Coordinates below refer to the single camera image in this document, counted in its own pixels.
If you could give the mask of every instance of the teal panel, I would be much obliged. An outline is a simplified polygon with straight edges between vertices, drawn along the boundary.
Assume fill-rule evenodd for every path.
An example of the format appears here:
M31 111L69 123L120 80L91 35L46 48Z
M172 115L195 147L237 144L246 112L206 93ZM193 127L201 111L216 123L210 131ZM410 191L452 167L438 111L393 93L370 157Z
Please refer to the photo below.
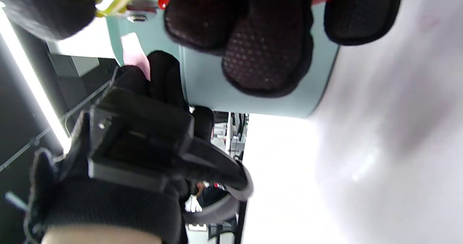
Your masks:
M182 85L186 100L219 111L247 112L278 116L307 117L320 101L338 46L331 42L323 29L324 5L313 8L314 55L310 70L293 93L277 99L262 99L242 94L231 86L222 74L221 59L179 47L164 32L162 11L154 19L131 23L124 18L107 19L111 46L122 63L121 35L137 33L145 53L163 50L180 61Z
M189 48L180 50L185 97L192 105L220 111L246 112L291 117L307 117L320 101L338 46L323 28L324 5L313 8L314 55L308 74L293 93L277 99L263 99L242 94L222 74L221 59Z
M158 10L158 15L155 18L146 22L135 23L121 17L106 18L112 50L119 64L124 62L120 37L129 33L137 34L140 45L146 54L154 50L163 50L177 59L179 58L179 46L173 43L164 32L163 14L163 10Z

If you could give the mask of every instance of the skin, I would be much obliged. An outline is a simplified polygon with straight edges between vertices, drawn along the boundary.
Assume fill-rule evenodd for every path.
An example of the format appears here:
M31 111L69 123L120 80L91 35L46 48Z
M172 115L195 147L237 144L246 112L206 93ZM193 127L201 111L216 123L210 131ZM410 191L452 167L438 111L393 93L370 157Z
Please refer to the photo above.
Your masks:
M206 188L206 186L203 182L197 183L196 186L199 189L198 193L196 194L196 197L198 198L201 195L202 191Z
M42 244L161 244L160 238L134 229L112 226L70 226L52 228Z

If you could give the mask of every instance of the pink paper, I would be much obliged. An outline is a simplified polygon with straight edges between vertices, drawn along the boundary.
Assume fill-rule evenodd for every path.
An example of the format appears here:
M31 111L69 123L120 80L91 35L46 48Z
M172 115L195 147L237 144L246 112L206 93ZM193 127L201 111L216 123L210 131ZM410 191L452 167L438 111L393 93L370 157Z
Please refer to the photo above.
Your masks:
M129 33L120 38L123 50L123 60L125 65L134 65L139 67L147 80L151 81L151 71L149 61L146 57L139 38L136 33Z

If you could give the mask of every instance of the white wall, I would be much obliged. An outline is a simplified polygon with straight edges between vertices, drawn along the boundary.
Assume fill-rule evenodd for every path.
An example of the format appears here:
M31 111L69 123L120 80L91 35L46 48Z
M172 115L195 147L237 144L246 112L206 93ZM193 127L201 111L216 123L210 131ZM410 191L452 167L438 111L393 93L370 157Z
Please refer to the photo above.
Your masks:
M115 58L105 18L95 18L76 35L62 41L47 42L47 44L50 52L54 54Z

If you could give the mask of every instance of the black glove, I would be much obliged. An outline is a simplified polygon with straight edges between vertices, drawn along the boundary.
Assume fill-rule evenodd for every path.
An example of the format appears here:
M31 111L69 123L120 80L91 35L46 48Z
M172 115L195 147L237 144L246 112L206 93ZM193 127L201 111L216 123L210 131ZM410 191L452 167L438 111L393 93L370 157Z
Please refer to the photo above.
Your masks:
M132 90L188 111L180 85L178 61L168 53L148 56L152 82L136 66L123 66L114 74L112 86ZM197 107L195 136L209 140L214 115ZM134 228L160 237L165 243L187 243L182 222L188 182L175 180L163 193L107 183L88 177L91 114L83 112L72 133L72 147L63 157L48 150L36 153L31 173L29 209L25 232L40 242L48 228L82 224L105 224Z

